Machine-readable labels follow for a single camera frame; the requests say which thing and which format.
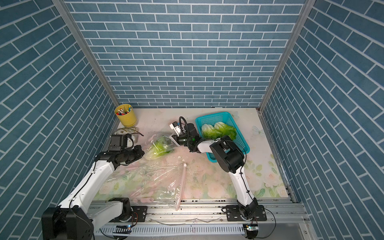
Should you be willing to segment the yellow pen cup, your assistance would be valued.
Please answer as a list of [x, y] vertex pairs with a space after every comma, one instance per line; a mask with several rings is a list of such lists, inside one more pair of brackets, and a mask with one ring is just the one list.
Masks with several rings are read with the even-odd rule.
[[125, 127], [134, 127], [138, 122], [133, 107], [130, 104], [117, 106], [115, 108], [115, 115]]

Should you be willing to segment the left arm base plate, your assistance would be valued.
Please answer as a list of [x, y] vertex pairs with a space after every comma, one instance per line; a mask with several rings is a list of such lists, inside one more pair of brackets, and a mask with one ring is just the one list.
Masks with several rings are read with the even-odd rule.
[[132, 220], [133, 224], [144, 223], [147, 217], [147, 206], [132, 206]]

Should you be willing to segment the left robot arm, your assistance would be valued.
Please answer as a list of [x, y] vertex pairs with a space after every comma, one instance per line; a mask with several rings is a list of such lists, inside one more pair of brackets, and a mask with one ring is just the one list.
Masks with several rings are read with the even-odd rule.
[[95, 232], [111, 220], [129, 222], [133, 218], [129, 198], [113, 198], [102, 207], [91, 203], [109, 176], [144, 156], [131, 134], [112, 135], [108, 150], [95, 156], [94, 163], [75, 189], [56, 207], [47, 208], [41, 218], [45, 240], [93, 240]]

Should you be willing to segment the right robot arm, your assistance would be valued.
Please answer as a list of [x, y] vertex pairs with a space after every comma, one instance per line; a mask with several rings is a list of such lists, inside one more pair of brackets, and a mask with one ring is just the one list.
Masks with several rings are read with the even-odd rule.
[[172, 141], [177, 146], [187, 147], [191, 153], [213, 154], [222, 170], [229, 174], [234, 185], [239, 211], [245, 220], [256, 219], [259, 204], [249, 189], [243, 167], [245, 153], [229, 136], [219, 139], [201, 138], [194, 124], [173, 122], [170, 128], [175, 131]]

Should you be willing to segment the teal plastic basket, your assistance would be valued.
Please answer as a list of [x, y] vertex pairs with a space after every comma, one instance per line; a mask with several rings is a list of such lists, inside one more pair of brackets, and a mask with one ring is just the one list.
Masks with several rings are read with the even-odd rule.
[[198, 117], [195, 120], [196, 129], [201, 137], [201, 141], [196, 141], [190, 152], [202, 153], [197, 145], [201, 145], [204, 141], [220, 140], [223, 137], [229, 137], [230, 142], [243, 152], [248, 154], [250, 147], [237, 126], [234, 118], [229, 112], [221, 112]]

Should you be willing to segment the chinese cabbage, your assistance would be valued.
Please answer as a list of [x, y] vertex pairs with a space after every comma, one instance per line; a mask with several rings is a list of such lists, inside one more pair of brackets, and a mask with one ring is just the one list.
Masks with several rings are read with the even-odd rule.
[[174, 151], [174, 143], [170, 138], [160, 137], [155, 140], [147, 152], [149, 159], [158, 159]]
[[218, 139], [221, 137], [221, 132], [215, 129], [212, 125], [202, 125], [202, 135], [206, 139]]
[[234, 141], [237, 137], [237, 130], [235, 127], [224, 124], [223, 122], [217, 122], [214, 125], [214, 128], [221, 132], [221, 138], [224, 136], [228, 136]]

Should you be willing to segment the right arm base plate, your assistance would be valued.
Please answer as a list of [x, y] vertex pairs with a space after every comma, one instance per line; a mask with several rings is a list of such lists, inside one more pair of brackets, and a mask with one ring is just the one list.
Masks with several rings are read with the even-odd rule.
[[226, 214], [228, 222], [267, 221], [266, 211], [262, 205], [252, 208], [243, 208], [238, 205], [227, 205], [222, 208], [222, 212]]

